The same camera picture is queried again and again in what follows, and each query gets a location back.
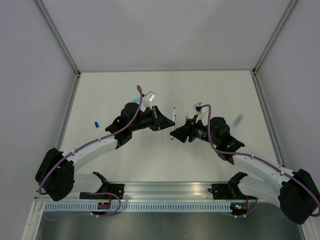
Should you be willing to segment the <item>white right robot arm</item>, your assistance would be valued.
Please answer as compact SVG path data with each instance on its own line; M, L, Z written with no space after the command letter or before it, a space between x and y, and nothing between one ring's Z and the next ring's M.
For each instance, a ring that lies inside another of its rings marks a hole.
M304 169L294 171L255 155L231 135L224 118L214 117L207 125L196 118L188 119L170 135L182 143L196 139L212 143L220 159L257 176L245 172L234 175L227 187L232 198L245 195L273 204L299 225L320 215L320 192L312 176Z

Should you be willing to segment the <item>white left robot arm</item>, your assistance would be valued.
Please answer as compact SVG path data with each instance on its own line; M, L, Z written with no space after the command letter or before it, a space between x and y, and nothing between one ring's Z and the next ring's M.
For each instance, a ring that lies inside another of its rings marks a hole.
M160 131L175 126L175 122L165 117L156 105L144 111L138 107L137 103L127 103L112 124L83 147L48 150L35 174L35 181L41 188L39 194L49 195L56 202L74 193L92 193L97 199L104 199L109 193L108 180L97 171L78 171L99 156L125 145L135 131L146 128Z

